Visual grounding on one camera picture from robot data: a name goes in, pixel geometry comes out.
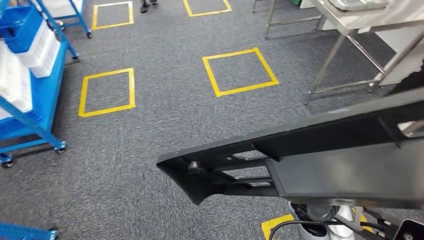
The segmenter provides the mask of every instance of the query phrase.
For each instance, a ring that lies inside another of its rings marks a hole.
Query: white plastic tray
[[[54,34],[47,26],[46,21],[42,21],[37,34],[32,40],[31,46],[27,52],[16,54],[20,61],[28,68],[40,67],[51,41],[51,35]]]
[[[21,112],[33,109],[30,70],[0,41],[0,95]],[[11,115],[0,107],[0,120]]]
[[[49,44],[47,49],[45,49],[46,54],[41,60],[41,64],[37,67],[31,68],[32,74],[34,74],[36,78],[45,78],[52,74],[53,66],[55,65],[59,49],[61,48],[61,43],[56,39],[56,36],[52,32],[49,38]]]

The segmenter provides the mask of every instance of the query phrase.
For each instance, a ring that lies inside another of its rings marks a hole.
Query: yellow floor tape
[[[129,88],[128,101],[129,103],[123,106],[116,106],[116,107],[106,108],[102,110],[86,112],[87,90],[89,87],[89,80],[95,79],[95,78],[101,78],[105,76],[110,76],[110,75],[115,75],[115,74],[122,74],[122,73],[128,73],[128,88]],[[81,97],[79,99],[79,110],[78,110],[78,115],[80,117],[86,118],[86,117],[91,117],[91,116],[96,116],[101,114],[108,114],[108,113],[126,110],[126,109],[132,109],[135,107],[136,107],[136,93],[135,93],[135,83],[134,83],[134,68],[131,67],[131,68],[125,68],[125,69],[120,69],[116,71],[108,71],[108,72],[103,72],[99,74],[89,75],[84,77],[84,79],[82,80]]]
[[[128,4],[128,21],[127,22],[97,26],[97,14],[98,14],[100,7],[109,7],[109,6],[116,6],[116,5],[123,5],[123,4]],[[134,23],[134,14],[133,14],[133,2],[132,1],[122,1],[122,2],[114,2],[114,3],[94,5],[91,30],[107,29],[107,28],[129,25],[129,24],[133,24],[133,23]]]
[[[232,11],[231,6],[227,0],[223,0],[226,6],[226,9],[220,10],[220,11],[208,11],[208,12],[201,12],[201,13],[192,13],[189,2],[187,0],[182,0],[182,2],[184,3],[185,10],[187,10],[187,14],[189,17],[198,17],[198,16],[211,15],[211,14],[222,14],[222,13]]]
[[[250,85],[250,86],[239,87],[239,88],[236,88],[236,89],[220,91],[220,88],[218,87],[217,81],[215,80],[214,73],[212,72],[211,66],[209,64],[209,60],[232,57],[232,56],[237,56],[237,55],[242,55],[242,54],[250,54],[250,53],[255,53],[256,56],[259,58],[260,63],[263,65],[263,68],[265,68],[266,73],[268,73],[268,75],[269,75],[270,81],[255,84],[255,85]],[[204,56],[201,59],[203,61],[204,67],[205,67],[207,75],[209,77],[210,84],[212,85],[213,91],[215,92],[215,96],[217,96],[217,97],[221,97],[221,96],[229,95],[229,94],[241,93],[241,92],[245,92],[245,91],[260,89],[260,88],[269,87],[269,86],[279,84],[276,76],[274,75],[273,71],[271,70],[271,68],[268,65],[267,61],[265,60],[264,56],[262,56],[261,52],[259,51],[259,48],[257,48],[257,47],[247,49],[247,50],[243,50],[243,51],[236,51],[236,52],[230,52],[230,53],[224,53],[224,54],[218,54],[218,55],[212,55],[212,56]]]
[[[265,236],[265,240],[268,240],[270,238],[271,230],[273,228],[275,228],[275,226],[277,226],[280,223],[284,223],[284,222],[291,221],[291,220],[294,220],[294,218],[293,218],[293,215],[291,213],[289,213],[289,214],[286,214],[284,216],[280,216],[280,217],[262,222],[260,224],[260,226],[262,228],[263,235]],[[368,222],[363,214],[360,215],[360,221],[361,222]],[[371,233],[373,233],[373,229],[371,227],[364,226],[363,229],[368,230]]]

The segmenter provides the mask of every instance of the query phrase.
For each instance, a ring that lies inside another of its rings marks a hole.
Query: person's leg
[[[150,4],[146,2],[146,0],[141,0],[141,7],[140,7],[140,13],[144,14],[147,13],[147,10],[149,10]]]

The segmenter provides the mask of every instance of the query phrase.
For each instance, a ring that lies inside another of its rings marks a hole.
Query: blue metal shelf
[[[0,239],[55,240],[57,230],[43,230],[0,222]]]
[[[43,78],[35,78],[31,73],[31,84],[38,85],[39,91],[34,92],[33,98],[42,101],[42,122],[39,123],[41,127],[47,131],[52,129],[53,118],[55,117],[56,104],[58,102],[59,91],[61,89],[62,76],[64,74],[65,57],[68,49],[68,43],[63,41],[60,43],[59,53],[56,58],[56,63],[53,66],[51,75]],[[13,139],[27,135],[36,134],[31,129],[24,127],[16,131],[12,131],[2,137],[1,140]],[[0,148],[0,153],[7,152]]]
[[[84,15],[84,5],[86,4],[86,0],[82,0],[82,2],[81,2],[81,11],[78,11],[77,6],[75,6],[75,3],[72,0],[69,0],[69,4],[71,4],[73,10],[75,11],[75,14],[73,14],[73,15],[67,15],[67,16],[54,17],[54,19],[55,20],[63,20],[63,19],[77,18],[78,19],[77,22],[65,23],[62,27],[72,27],[72,26],[81,25],[82,28],[84,29],[84,32],[87,34],[87,37],[91,38],[91,32],[92,31],[91,31],[91,29],[89,29],[87,27],[87,24],[86,24],[86,22],[84,21],[84,18],[83,18],[83,15]]]
[[[56,105],[58,103],[59,92],[61,89],[67,50],[70,51],[72,59],[74,59],[75,61],[79,60],[79,54],[69,43],[61,28],[55,22],[52,15],[50,15],[46,6],[44,6],[42,0],[35,1],[38,3],[42,13],[47,17],[49,24],[55,29],[58,37],[60,38],[60,49],[50,76],[43,78],[35,78],[31,74],[32,87],[38,89],[37,91],[32,91],[32,97],[41,104],[41,122],[36,122],[34,119],[29,117],[25,113],[22,113],[13,104],[11,104],[2,96],[0,96],[0,107],[10,113],[17,121],[21,122],[24,125],[24,127],[20,128],[19,130],[9,132],[8,134],[0,137],[0,141],[14,139],[27,135],[38,135],[41,138],[38,140],[26,141],[0,148],[0,163],[2,163],[3,167],[8,168],[13,165],[13,162],[12,156],[7,154],[7,152],[48,143],[53,146],[54,150],[57,153],[63,153],[66,147],[66,143],[64,141],[60,141],[55,135],[53,135],[51,133],[51,129],[53,118],[55,116]]]

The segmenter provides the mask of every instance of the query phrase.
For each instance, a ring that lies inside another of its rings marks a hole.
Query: person's foot
[[[145,14],[147,13],[147,10],[149,10],[150,4],[146,3],[141,5],[140,7],[140,13]]]

